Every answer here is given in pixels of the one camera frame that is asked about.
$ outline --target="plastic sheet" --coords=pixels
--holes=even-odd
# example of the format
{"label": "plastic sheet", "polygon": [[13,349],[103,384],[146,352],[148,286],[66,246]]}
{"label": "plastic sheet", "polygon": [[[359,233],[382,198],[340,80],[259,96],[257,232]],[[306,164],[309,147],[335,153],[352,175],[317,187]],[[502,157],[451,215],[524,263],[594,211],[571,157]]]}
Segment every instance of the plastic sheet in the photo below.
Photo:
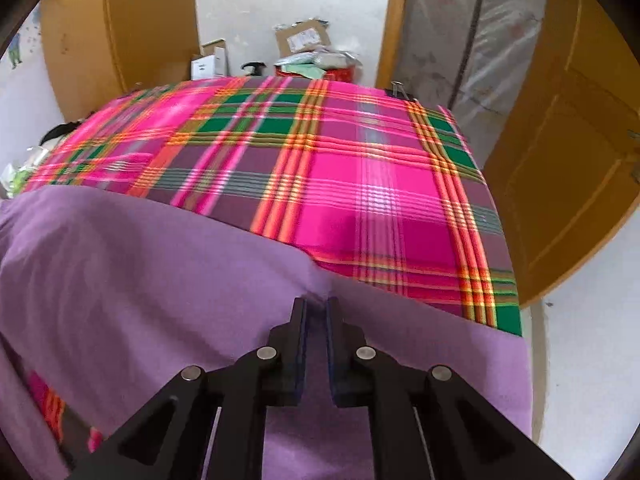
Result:
{"label": "plastic sheet", "polygon": [[395,79],[427,107],[447,106],[482,168],[526,78],[546,0],[482,0],[464,77],[476,0],[408,0]]}

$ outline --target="purple fabric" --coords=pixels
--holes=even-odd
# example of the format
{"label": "purple fabric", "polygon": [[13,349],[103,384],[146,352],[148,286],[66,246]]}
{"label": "purple fabric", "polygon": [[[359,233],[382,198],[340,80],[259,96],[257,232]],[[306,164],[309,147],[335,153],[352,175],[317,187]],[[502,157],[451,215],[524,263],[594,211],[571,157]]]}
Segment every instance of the purple fabric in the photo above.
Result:
{"label": "purple fabric", "polygon": [[[319,269],[306,254],[193,213],[75,186],[0,205],[0,332],[87,422],[113,432],[181,368],[231,364],[286,322],[296,296],[335,294],[401,363],[452,366],[530,433],[523,338]],[[320,314],[302,406],[268,411],[264,477],[370,479],[365,409],[331,405]],[[4,384],[0,428],[35,480],[61,479],[34,410]]]}

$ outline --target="wall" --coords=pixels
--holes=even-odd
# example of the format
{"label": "wall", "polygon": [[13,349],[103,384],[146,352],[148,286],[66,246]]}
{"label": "wall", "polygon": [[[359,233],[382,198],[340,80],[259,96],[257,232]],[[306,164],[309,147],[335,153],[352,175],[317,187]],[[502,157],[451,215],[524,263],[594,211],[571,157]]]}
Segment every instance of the wall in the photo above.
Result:
{"label": "wall", "polygon": [[537,307],[544,323],[533,330],[546,332],[533,340],[534,367],[546,367],[535,386],[539,444],[576,480],[602,480],[640,424],[638,269],[640,210]]}
{"label": "wall", "polygon": [[232,75],[250,61],[276,61],[273,26],[318,17],[328,20],[332,44],[363,64],[360,83],[373,86],[387,0],[196,0],[200,41],[224,38]]}
{"label": "wall", "polygon": [[24,162],[26,149],[63,122],[42,54],[36,8],[0,59],[0,172],[10,162]]}

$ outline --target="bed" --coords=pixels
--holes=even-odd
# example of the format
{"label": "bed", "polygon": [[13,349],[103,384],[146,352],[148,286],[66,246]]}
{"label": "bed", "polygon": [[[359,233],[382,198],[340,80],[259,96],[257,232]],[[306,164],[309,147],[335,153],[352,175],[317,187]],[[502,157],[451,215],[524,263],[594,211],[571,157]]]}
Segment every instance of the bed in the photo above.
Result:
{"label": "bed", "polygon": [[[48,214],[25,221],[33,211]],[[183,364],[215,368],[253,348],[300,294],[319,303],[337,294],[348,305],[346,315],[363,325],[374,344],[413,366],[453,366],[530,432],[529,359],[508,250],[484,178],[444,108],[426,110],[377,89],[301,78],[222,78],[139,91],[85,121],[1,213],[4,262],[49,255],[31,270],[2,266],[0,304],[25,307],[20,315],[0,314],[0,332],[22,359],[22,384],[44,416],[48,437],[62,450],[62,469],[99,446],[103,434]],[[2,237],[3,231],[10,236]],[[70,232],[82,240],[83,251]],[[136,234],[135,241],[118,241],[127,232]],[[21,239],[28,249],[16,253]],[[69,285],[69,271],[58,284],[43,278],[60,300],[45,311],[42,301],[16,296],[3,285],[35,280],[33,268],[50,273],[52,239],[55,253],[66,258],[60,266],[82,269],[86,283]],[[207,274],[178,245],[215,272]],[[127,281],[108,270],[129,265],[123,254],[138,263],[135,269],[155,271],[132,268],[138,285]],[[172,264],[189,286],[180,288],[175,276],[168,277]],[[105,276],[127,292],[103,290]],[[159,276],[175,286],[161,286]],[[153,292],[132,297],[123,283],[143,289],[146,283]],[[85,307],[92,303],[90,285],[94,293],[96,286],[100,290],[101,303]],[[203,312],[205,290],[210,299]],[[180,302],[186,306],[176,318]],[[78,304],[91,315],[79,316]],[[105,304],[116,305],[115,312]],[[141,306],[150,304],[157,311]],[[140,328],[149,348],[172,349],[153,371],[140,357],[148,358],[148,351],[131,343],[140,334],[132,334],[131,323],[119,317],[123,312],[139,328],[155,327]],[[221,344],[223,333],[246,325],[246,316],[258,318],[255,325]],[[106,327],[109,336],[93,333],[86,323],[81,329],[87,319],[89,326]],[[174,324],[165,324],[167,319]],[[206,323],[217,325],[213,339],[202,336],[198,345],[177,336],[178,344],[170,333],[177,326],[198,332]],[[91,336],[78,335],[87,330]],[[114,338],[127,342],[126,352],[114,348]],[[131,370],[114,369],[105,354],[133,362],[144,380],[131,386]],[[91,387],[80,384],[79,376]],[[114,402],[114,384],[118,391],[129,389],[127,399]],[[330,408],[316,401],[306,407],[317,421]],[[268,423],[265,478],[279,478],[283,468],[292,478],[309,475],[309,468],[318,478],[370,478],[361,413],[338,424],[340,431],[351,428],[346,433],[352,444],[359,442],[347,454],[338,452],[340,439],[311,452],[336,428],[323,426],[314,436],[308,420],[299,419],[280,412]],[[23,464],[37,468],[2,416],[0,428]],[[311,441],[292,438],[304,434]]]}

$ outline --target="door panel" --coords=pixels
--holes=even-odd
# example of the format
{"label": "door panel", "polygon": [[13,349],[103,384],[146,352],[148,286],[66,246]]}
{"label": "door panel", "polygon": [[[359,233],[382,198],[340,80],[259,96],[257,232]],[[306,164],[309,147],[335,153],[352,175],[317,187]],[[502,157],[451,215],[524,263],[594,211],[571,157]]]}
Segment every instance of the door panel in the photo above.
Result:
{"label": "door panel", "polygon": [[637,204],[639,80],[596,0],[547,0],[527,79],[484,167],[521,304],[577,269]]}

